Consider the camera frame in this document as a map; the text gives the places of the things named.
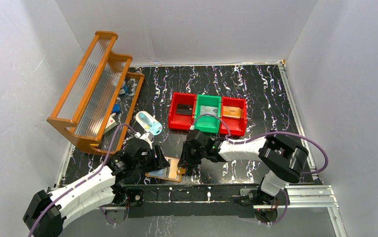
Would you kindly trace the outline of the orange leather card holder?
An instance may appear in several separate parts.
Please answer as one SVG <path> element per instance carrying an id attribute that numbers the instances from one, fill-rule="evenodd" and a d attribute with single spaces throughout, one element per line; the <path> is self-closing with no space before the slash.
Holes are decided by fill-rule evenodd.
<path id="1" fill-rule="evenodd" d="M 166 160 L 170 164 L 169 167 L 145 173 L 145 176 L 172 182 L 181 182 L 182 176 L 183 174 L 185 174 L 185 171 L 181 171 L 178 167 L 179 159 L 166 157 Z"/>

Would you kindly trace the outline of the white credit card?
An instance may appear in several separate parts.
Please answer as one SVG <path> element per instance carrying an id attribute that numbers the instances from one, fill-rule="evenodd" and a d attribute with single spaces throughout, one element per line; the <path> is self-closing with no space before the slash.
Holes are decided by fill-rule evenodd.
<path id="1" fill-rule="evenodd" d="M 205 115 L 205 114 L 217 116 L 218 115 L 218 107 L 201 105 L 200 106 L 200 115 Z"/>

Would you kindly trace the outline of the gold credit card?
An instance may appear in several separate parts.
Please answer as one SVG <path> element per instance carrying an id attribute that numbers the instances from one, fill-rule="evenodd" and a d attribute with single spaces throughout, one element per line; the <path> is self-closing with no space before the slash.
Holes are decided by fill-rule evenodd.
<path id="1" fill-rule="evenodd" d="M 233 119 L 240 119 L 242 115 L 242 109 L 239 107 L 223 106 L 222 116 Z"/>

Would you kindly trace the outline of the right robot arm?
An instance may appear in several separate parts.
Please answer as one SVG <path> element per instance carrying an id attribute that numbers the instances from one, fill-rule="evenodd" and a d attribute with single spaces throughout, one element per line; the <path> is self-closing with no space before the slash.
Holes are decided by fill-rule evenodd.
<path id="1" fill-rule="evenodd" d="M 211 138 L 195 129 L 183 143 L 179 167 L 196 167 L 202 159 L 211 162 L 255 160 L 269 168 L 256 191 L 258 200 L 271 204 L 280 190 L 288 184 L 298 183 L 309 152 L 300 143 L 280 132 L 251 139 Z"/>

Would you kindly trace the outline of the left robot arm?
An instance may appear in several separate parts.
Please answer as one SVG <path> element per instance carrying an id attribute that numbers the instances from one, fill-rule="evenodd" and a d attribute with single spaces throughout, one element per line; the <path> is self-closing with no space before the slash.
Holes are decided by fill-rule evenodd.
<path id="1" fill-rule="evenodd" d="M 127 188 L 121 181 L 134 171 L 151 172 L 168 168 L 159 145 L 146 139 L 132 138 L 126 147 L 94 171 L 79 180 L 52 192 L 34 194 L 23 216 L 30 237 L 57 237 L 74 220 L 104 205 L 130 202 Z"/>

